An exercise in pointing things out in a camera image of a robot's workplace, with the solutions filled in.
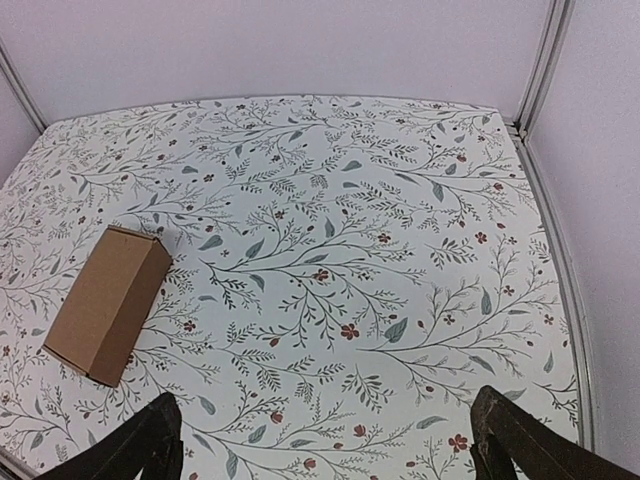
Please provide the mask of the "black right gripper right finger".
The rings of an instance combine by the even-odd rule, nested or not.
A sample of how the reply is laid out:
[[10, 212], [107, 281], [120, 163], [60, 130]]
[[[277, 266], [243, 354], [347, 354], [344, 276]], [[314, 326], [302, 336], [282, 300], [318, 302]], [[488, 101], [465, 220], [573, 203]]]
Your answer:
[[631, 479], [633, 473], [570, 442], [506, 396], [483, 386], [471, 406], [478, 479]]

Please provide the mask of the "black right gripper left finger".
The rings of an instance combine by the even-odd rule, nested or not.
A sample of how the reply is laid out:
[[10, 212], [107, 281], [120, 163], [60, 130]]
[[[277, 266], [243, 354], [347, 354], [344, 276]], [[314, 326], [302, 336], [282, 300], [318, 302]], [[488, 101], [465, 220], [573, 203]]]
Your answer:
[[179, 479], [182, 415], [163, 393], [100, 442], [41, 474], [46, 479]]

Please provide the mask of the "brown cardboard box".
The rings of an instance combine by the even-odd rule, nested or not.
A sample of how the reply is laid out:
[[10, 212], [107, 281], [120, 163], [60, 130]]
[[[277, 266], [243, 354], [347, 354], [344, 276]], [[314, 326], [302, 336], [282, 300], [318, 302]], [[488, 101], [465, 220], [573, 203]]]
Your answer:
[[108, 227], [71, 286], [44, 350], [90, 380], [117, 387], [171, 263], [157, 238]]

